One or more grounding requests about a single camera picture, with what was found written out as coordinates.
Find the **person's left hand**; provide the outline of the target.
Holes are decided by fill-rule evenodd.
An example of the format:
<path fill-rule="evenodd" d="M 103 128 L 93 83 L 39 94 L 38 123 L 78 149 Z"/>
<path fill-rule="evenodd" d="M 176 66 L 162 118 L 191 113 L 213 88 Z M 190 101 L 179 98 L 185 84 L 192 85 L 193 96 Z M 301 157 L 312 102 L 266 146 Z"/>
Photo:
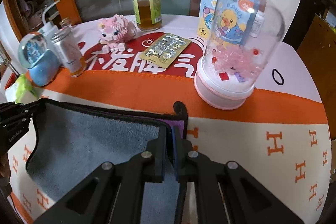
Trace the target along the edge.
<path fill-rule="evenodd" d="M 0 157 L 0 173 L 2 177 L 11 177 L 11 170 L 9 165 L 8 153 L 5 153 Z"/>

